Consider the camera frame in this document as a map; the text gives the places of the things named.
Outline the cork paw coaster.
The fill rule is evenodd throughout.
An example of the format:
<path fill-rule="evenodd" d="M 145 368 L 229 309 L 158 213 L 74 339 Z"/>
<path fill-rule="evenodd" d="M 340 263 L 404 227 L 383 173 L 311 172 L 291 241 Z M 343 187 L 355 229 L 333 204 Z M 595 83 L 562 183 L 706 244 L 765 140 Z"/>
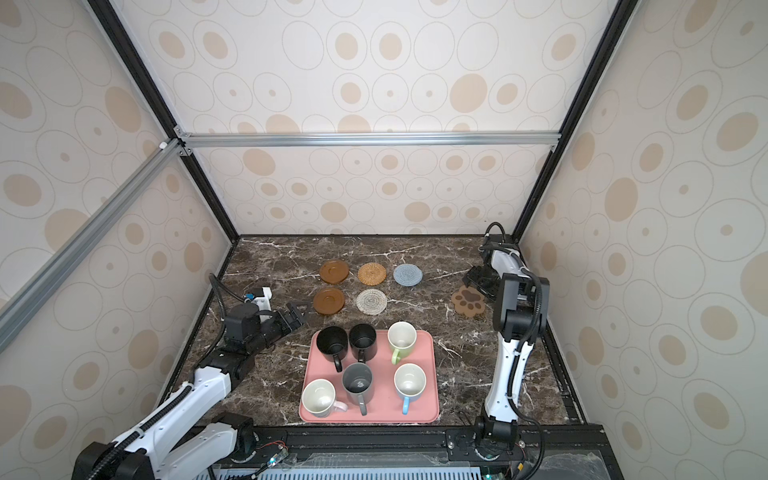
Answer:
<path fill-rule="evenodd" d="M 486 297 L 474 287 L 462 286 L 451 296 L 457 314 L 468 318 L 482 315 L 486 310 Z"/>

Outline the brown wooden coaster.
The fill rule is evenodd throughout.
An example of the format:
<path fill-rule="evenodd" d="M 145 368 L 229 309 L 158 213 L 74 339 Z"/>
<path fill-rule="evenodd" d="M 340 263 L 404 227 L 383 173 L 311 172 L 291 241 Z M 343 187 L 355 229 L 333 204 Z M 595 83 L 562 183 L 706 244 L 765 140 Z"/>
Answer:
<path fill-rule="evenodd" d="M 348 277 L 349 266 L 343 260 L 329 260 L 321 266 L 319 275 L 324 282 L 331 285 L 337 285 Z"/>
<path fill-rule="evenodd" d="M 334 315 L 345 306 L 345 295 L 335 287 L 323 288 L 314 295 L 312 305 L 318 314 Z"/>

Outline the black mug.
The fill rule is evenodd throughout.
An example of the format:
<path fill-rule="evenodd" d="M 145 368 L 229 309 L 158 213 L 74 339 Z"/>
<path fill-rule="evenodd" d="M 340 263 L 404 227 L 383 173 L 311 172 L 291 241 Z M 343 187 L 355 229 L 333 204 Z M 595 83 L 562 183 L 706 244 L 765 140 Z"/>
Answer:
<path fill-rule="evenodd" d="M 377 353 L 377 331 L 370 324 L 357 324 L 349 332 L 349 346 L 358 362 L 366 363 Z"/>
<path fill-rule="evenodd" d="M 316 346 L 323 357 L 331 362 L 339 373 L 343 370 L 343 360 L 349 351 L 347 331 L 338 326 L 329 326 L 318 332 Z"/>

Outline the blue woven coaster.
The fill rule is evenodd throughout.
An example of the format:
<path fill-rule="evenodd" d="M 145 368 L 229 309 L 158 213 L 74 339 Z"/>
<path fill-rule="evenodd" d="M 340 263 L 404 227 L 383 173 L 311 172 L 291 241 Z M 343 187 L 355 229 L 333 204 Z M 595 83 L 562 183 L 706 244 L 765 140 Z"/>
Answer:
<path fill-rule="evenodd" d="M 422 281 L 423 272 L 414 264 L 401 264 L 394 269 L 393 278 L 401 286 L 413 287 Z"/>

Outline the multicolour woven coaster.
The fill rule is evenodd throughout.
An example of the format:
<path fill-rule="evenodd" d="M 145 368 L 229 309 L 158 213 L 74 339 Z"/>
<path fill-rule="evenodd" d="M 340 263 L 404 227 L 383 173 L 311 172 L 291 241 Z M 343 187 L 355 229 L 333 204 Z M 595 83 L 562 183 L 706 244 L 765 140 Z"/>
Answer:
<path fill-rule="evenodd" d="M 366 289 L 355 300 L 358 310 L 370 316 L 381 314 L 386 309 L 387 303 L 386 295 L 378 289 Z"/>

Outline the woven rattan coaster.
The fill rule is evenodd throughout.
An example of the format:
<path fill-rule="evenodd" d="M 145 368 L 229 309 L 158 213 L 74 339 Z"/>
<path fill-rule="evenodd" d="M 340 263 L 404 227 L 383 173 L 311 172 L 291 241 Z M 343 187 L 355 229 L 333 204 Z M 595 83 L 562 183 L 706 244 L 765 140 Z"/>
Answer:
<path fill-rule="evenodd" d="M 376 286 L 383 283 L 386 276 L 386 268 L 376 262 L 369 262 L 362 265 L 357 272 L 358 279 L 367 286 Z"/>

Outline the green mug white inside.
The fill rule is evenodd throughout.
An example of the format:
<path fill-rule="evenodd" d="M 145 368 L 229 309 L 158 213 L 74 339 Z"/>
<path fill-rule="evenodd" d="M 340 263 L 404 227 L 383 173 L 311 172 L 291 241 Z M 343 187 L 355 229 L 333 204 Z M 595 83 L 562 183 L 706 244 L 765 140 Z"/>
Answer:
<path fill-rule="evenodd" d="M 387 340 L 391 354 L 391 363 L 398 364 L 414 350 L 418 334 L 413 325 L 399 321 L 391 325 L 387 331 Z"/>

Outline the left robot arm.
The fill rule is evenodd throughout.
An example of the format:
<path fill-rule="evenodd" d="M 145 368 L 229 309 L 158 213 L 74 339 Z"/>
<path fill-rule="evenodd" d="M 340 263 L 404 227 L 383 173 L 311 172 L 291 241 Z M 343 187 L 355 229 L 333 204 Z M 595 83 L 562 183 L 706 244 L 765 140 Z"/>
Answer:
<path fill-rule="evenodd" d="M 75 461 L 75 479 L 191 479 L 218 460 L 255 449 L 252 420 L 224 414 L 191 439 L 186 434 L 252 371 L 256 356 L 305 325 L 307 307 L 270 307 L 271 292 L 221 305 L 221 328 L 189 380 L 135 426 L 108 443 L 94 441 Z"/>

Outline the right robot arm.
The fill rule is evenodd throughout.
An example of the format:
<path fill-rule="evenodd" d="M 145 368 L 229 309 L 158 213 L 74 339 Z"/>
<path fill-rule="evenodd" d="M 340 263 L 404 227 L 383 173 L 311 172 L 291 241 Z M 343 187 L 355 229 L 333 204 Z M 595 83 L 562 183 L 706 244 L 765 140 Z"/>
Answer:
<path fill-rule="evenodd" d="M 549 283 L 527 267 L 519 247 L 497 221 L 486 228 L 478 251 L 483 264 L 472 267 L 463 283 L 494 303 L 497 357 L 491 389 L 475 420 L 476 453 L 494 460 L 504 450 L 513 451 L 521 440 L 519 423 L 527 422 L 538 435 L 538 454 L 531 465 L 518 462 L 507 477 L 530 479 L 543 463 L 545 433 L 538 420 L 521 411 L 519 396 L 527 360 L 546 329 Z"/>

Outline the grey mug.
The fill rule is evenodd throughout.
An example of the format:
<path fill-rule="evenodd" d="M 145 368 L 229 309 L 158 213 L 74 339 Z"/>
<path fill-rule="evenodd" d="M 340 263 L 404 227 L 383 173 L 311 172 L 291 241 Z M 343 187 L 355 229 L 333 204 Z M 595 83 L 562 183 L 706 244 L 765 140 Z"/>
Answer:
<path fill-rule="evenodd" d="M 347 399 L 359 408 L 362 416 L 366 416 L 374 396 L 374 376 L 371 368 L 361 362 L 349 365 L 343 371 L 342 385 Z"/>

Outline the horizontal aluminium frame bar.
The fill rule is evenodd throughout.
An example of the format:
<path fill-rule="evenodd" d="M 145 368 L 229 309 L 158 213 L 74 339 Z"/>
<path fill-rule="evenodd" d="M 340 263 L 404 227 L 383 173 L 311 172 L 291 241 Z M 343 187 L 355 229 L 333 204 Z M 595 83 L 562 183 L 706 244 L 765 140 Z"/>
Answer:
<path fill-rule="evenodd" d="M 476 145 L 556 145 L 557 131 L 371 132 L 371 133 L 183 133 L 191 148 L 240 147 L 400 147 Z"/>

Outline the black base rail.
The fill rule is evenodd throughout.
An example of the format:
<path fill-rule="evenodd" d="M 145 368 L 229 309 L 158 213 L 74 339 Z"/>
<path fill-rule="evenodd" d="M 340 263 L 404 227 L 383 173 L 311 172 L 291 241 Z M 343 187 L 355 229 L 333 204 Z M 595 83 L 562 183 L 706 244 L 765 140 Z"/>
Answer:
<path fill-rule="evenodd" d="M 524 426 L 510 446 L 480 454 L 455 426 L 258 427 L 246 454 L 195 466 L 190 479 L 620 479 L 605 430 Z"/>

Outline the left aluminium frame bar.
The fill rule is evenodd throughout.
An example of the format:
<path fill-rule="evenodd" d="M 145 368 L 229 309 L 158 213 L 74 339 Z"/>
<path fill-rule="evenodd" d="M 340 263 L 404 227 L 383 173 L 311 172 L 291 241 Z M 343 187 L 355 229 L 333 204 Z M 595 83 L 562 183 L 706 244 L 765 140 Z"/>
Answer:
<path fill-rule="evenodd" d="M 180 155 L 181 141 L 168 139 L 74 233 L 1 311 L 1 348 L 6 349 L 80 262 L 91 253 L 148 185 Z"/>

